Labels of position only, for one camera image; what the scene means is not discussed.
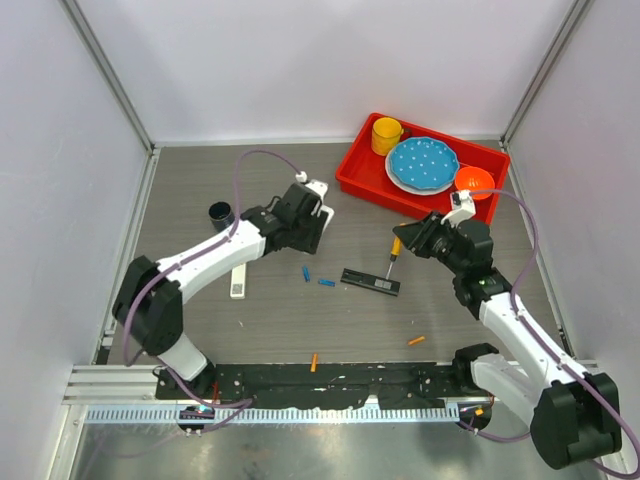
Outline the orange handle screwdriver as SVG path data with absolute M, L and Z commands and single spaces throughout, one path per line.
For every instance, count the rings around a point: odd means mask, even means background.
M 398 259 L 399 255 L 401 253 L 401 250 L 402 250 L 402 242 L 397 236 L 395 236 L 394 240 L 393 240 L 392 248 L 391 248 L 391 251 L 390 251 L 389 266 L 388 266 L 387 272 L 385 274 L 385 278 L 386 279 L 390 278 L 391 272 L 393 270 L 393 267 L 395 265 L 396 260 Z

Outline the black remote control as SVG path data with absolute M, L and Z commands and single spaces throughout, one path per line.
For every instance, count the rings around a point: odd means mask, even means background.
M 401 288 L 401 283 L 399 281 L 347 268 L 343 270 L 340 281 L 348 285 L 357 286 L 366 290 L 394 297 L 399 295 Z

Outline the white remote orange batteries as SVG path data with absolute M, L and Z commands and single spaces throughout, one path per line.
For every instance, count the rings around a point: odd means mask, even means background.
M 230 298 L 244 299 L 246 295 L 247 265 L 245 263 L 234 267 L 231 271 Z

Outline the orange battery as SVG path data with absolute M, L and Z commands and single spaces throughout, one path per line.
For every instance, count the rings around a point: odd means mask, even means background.
M 318 354 L 317 353 L 313 353 L 312 359 L 311 359 L 311 365 L 310 365 L 310 372 L 311 373 L 315 373 L 316 372 L 317 364 L 318 364 Z
M 416 337 L 416 338 L 413 338 L 413 339 L 409 340 L 407 342 L 407 345 L 408 346 L 414 346 L 414 345 L 417 345 L 417 344 L 420 344 L 420 343 L 424 342 L 425 340 L 426 340 L 425 336 L 419 336 L 419 337 Z

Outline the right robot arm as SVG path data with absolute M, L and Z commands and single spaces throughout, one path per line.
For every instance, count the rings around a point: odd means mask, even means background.
M 535 322 L 511 284 L 493 264 L 493 240 L 485 223 L 457 225 L 437 212 L 396 226 L 394 235 L 420 258 L 435 258 L 454 275 L 460 304 L 491 330 L 518 362 L 512 367 L 490 345 L 457 352 L 451 371 L 457 391 L 486 390 L 527 425 L 544 462 L 559 470 L 618 452 L 622 433 L 615 382 L 591 374 Z

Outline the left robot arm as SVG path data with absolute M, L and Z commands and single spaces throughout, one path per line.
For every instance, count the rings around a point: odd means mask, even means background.
M 255 206 L 200 244 L 158 261 L 146 256 L 128 266 L 112 315 L 143 352 L 158 358 L 190 398 L 209 394 L 216 367 L 184 332 L 183 307 L 234 268 L 290 248 L 314 254 L 334 210 L 328 184 L 294 182 L 268 207 Z

